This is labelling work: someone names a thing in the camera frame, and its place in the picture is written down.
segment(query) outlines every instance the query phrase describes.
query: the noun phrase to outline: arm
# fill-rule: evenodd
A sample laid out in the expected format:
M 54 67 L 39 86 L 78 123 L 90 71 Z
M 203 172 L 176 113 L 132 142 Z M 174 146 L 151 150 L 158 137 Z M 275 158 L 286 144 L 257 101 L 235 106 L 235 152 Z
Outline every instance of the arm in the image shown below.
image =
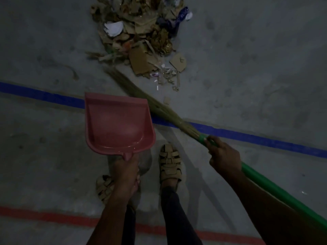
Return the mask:
M 87 245 L 121 245 L 126 207 L 140 183 L 138 155 L 114 165 L 115 186 Z
M 212 158 L 210 165 L 228 182 L 267 245 L 327 244 L 327 236 L 308 220 L 272 197 L 242 173 L 239 152 L 209 136 L 218 147 L 206 141 Z

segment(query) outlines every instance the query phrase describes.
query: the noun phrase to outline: person's left hand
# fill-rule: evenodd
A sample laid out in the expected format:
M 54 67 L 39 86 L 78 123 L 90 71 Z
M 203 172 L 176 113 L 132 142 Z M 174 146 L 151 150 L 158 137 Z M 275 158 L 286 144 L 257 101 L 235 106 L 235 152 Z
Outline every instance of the person's left hand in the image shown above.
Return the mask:
M 134 154 L 129 161 L 119 159 L 113 166 L 115 187 L 114 192 L 120 198 L 128 201 L 137 191 L 140 184 L 139 155 Z

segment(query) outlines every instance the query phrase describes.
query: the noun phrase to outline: blue floor tape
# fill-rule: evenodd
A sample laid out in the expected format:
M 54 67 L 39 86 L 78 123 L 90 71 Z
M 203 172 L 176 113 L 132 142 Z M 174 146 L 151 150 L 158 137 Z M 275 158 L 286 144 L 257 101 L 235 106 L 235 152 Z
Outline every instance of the blue floor tape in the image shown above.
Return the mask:
M 41 90 L 36 90 L 29 87 L 17 86 L 14 84 L 0 82 L 0 92 L 18 95 L 22 97 L 28 97 L 35 100 L 41 100 L 51 103 L 56 103 L 60 105 L 65 105 L 68 107 L 85 108 L 85 103 L 83 99 L 74 98 L 70 96 L 64 96 L 60 94 L 52 94 Z M 154 124 L 175 127 L 173 124 L 161 119 L 157 116 L 152 116 L 152 122 Z M 224 137 L 228 139 L 238 140 L 242 142 L 267 146 L 271 148 L 292 151 L 297 153 L 302 153 L 310 156 L 316 156 L 321 158 L 327 158 L 327 151 L 317 148 L 307 147 L 299 144 L 283 142 L 279 140 L 273 140 L 265 137 L 250 135 L 242 132 L 235 132 L 226 129 L 213 128 L 212 126 L 191 123 L 199 132 L 204 134 L 211 134 L 219 137 Z

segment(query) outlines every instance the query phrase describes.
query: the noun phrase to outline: person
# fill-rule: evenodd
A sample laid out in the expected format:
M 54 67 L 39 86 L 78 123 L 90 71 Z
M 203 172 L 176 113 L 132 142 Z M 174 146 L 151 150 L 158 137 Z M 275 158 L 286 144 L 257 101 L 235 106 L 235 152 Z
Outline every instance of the person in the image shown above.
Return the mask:
M 211 145 L 213 140 L 218 147 Z M 271 244 L 327 244 L 324 231 L 297 212 L 278 201 L 242 173 L 238 151 L 218 137 L 205 140 L 211 154 L 210 165 L 232 187 L 247 214 L 267 245 Z M 161 207 L 166 223 L 168 245 L 202 244 L 186 214 L 176 189 L 181 181 L 181 158 L 171 144 L 161 148 L 159 155 Z M 132 245 L 135 240 L 135 209 L 129 199 L 138 189 L 138 155 L 114 166 L 114 181 L 103 176 L 97 181 L 98 194 L 106 204 L 101 218 L 87 245 Z

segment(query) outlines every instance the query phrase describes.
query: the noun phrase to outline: pink dustpan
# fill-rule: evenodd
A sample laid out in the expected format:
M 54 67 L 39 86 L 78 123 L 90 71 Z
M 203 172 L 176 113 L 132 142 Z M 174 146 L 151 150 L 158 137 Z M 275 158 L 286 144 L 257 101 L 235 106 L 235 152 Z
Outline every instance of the pink dustpan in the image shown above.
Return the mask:
M 146 99 L 85 93 L 85 120 L 86 142 L 99 154 L 129 160 L 156 140 Z

